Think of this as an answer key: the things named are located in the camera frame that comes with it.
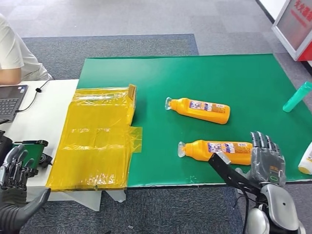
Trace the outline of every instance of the laptop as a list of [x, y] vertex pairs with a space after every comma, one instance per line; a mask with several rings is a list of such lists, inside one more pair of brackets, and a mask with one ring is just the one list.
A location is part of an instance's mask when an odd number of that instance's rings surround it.
[[13, 121], [27, 88], [27, 85], [0, 86], [0, 120]]

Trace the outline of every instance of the green bottle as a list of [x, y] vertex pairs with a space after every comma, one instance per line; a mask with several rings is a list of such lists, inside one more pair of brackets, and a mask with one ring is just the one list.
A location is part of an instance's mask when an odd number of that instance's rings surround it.
[[297, 90], [292, 97], [291, 97], [288, 102], [286, 102], [283, 106], [283, 111], [285, 112], [290, 112], [300, 101], [301, 101], [304, 96], [308, 94], [310, 90], [312, 90], [312, 83], [310, 82], [305, 82], [304, 84], [301, 85], [299, 89]]

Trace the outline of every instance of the yellow plastic bag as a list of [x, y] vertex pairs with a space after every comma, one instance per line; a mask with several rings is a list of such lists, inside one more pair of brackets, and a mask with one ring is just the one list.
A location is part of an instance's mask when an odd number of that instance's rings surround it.
[[122, 189], [142, 128], [131, 127], [136, 87], [76, 90], [47, 182], [52, 191]]

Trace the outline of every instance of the bottle label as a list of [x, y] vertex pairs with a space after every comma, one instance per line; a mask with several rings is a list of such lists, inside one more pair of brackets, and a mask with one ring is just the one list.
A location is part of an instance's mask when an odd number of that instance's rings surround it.
[[190, 108], [196, 109], [196, 110], [217, 112], [217, 113], [225, 113], [224, 105], [210, 103], [210, 102], [203, 102], [203, 101], [190, 101]]
[[208, 143], [211, 153], [222, 151], [224, 153], [250, 154], [250, 148], [246, 143]]

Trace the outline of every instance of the laptop keyboard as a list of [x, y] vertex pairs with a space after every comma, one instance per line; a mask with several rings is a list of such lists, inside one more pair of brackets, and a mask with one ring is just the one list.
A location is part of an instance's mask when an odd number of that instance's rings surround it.
[[0, 118], [1, 116], [8, 116], [11, 115], [16, 104], [17, 103], [18, 99], [0, 99]]

